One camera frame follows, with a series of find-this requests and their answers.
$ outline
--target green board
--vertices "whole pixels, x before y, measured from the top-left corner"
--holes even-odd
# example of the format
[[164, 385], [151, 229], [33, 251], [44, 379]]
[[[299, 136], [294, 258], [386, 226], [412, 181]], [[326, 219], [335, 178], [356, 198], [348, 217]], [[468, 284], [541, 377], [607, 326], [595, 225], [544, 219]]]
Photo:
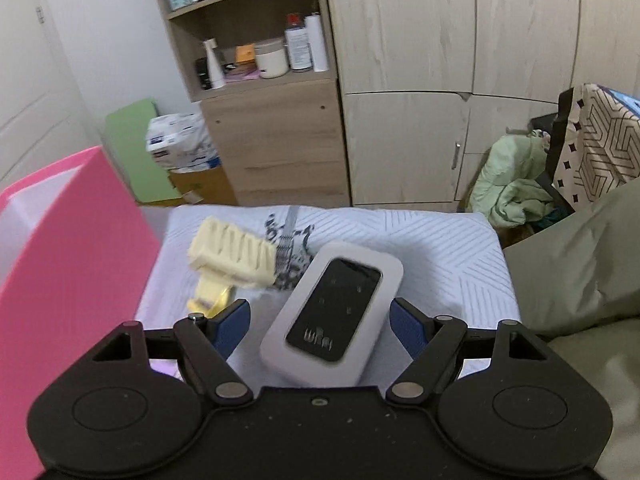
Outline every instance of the green board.
[[180, 198], [168, 181], [167, 172], [146, 152], [146, 128], [157, 116], [154, 102], [143, 99], [106, 118], [104, 136], [111, 154], [129, 179], [133, 194], [145, 203]]

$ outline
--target olive green fabric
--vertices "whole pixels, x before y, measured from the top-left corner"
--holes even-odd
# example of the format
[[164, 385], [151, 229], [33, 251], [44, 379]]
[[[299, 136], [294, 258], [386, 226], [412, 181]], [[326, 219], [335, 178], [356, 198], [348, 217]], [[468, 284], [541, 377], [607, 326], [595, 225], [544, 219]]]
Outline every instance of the olive green fabric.
[[640, 179], [504, 250], [523, 323], [547, 335], [640, 315]]
[[640, 319], [554, 339], [549, 346], [607, 400], [613, 432], [596, 466], [609, 480], [640, 478]]

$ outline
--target pink box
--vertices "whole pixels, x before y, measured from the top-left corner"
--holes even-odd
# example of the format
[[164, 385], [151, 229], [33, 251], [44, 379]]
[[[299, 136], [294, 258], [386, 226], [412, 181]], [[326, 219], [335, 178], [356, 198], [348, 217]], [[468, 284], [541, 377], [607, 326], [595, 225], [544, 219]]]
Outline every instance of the pink box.
[[100, 147], [0, 192], [0, 475], [42, 472], [35, 398], [132, 319], [160, 243]]

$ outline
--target wardrobe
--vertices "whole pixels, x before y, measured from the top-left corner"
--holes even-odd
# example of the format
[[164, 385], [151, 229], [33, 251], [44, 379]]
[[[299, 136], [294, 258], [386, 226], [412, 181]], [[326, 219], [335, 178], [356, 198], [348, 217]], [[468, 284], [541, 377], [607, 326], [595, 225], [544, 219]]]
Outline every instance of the wardrobe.
[[455, 210], [560, 92], [639, 92], [640, 0], [328, 1], [354, 205]]

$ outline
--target pink panel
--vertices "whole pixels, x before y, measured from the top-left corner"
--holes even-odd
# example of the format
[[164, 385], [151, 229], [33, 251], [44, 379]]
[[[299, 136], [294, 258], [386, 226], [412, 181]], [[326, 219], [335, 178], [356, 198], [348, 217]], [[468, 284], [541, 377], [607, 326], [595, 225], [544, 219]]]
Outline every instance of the pink panel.
[[[99, 148], [8, 190], [78, 165], [0, 289], [2, 478], [31, 480], [42, 471], [26, 432], [31, 403], [105, 334], [133, 318], [159, 251]], [[9, 194], [0, 196], [0, 209], [3, 196]]]

